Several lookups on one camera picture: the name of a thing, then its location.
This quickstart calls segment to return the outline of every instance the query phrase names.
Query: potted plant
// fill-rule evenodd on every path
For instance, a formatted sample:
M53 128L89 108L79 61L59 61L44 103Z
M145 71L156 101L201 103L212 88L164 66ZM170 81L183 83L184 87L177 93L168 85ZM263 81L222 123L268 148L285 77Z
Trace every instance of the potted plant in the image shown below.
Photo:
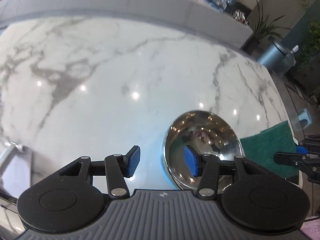
M245 52L247 52L248 54L252 54L254 49L257 48L258 45L260 44L260 41L267 36L272 37L272 38L276 38L276 37L282 38L281 34L279 34L275 31L276 29L291 30L290 28L282 27L282 26L278 26L278 25L274 24L276 21L283 18L284 15L282 15L282 16L280 16L280 17L278 17L268 23L269 14L267 15L267 17L265 17L265 20L264 20L263 4L261 3L261 8L260 8L258 0L257 0L257 9L259 12L259 21L258 21L257 25L255 26L255 29L253 31L253 36L248 40L248 42L243 47L243 50Z
M299 84L307 94L320 88L320 22L311 21L308 32L295 56L296 65L287 77Z

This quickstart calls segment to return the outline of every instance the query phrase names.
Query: green leaves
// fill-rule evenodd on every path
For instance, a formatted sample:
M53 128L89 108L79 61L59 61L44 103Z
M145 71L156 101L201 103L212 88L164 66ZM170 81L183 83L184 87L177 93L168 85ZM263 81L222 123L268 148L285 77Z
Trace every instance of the green leaves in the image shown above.
M258 0L256 0L256 1L257 1L257 9L259 12L259 21L254 29L254 34L253 34L254 38L256 38L257 40L261 40L266 36L274 36L274 37L282 38L282 36L279 33L275 32L276 29L291 30L290 28L273 24L274 22L283 18L284 15L282 15L282 16L274 19L272 22L268 23L268 20L269 20L269 14L268 14L266 20L263 20L263 4L261 3L261 7L260 7Z
M303 68L308 68L310 58L320 51L320 22L310 22L307 36L299 51L295 58L297 68L301 71Z

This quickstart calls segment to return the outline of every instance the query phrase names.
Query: blue cylindrical container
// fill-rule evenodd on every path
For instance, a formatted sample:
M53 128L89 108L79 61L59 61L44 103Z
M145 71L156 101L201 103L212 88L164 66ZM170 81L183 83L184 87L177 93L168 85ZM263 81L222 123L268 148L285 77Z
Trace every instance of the blue cylindrical container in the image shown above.
M257 62L271 70L280 63L290 51L277 41L273 41L268 49L257 59Z

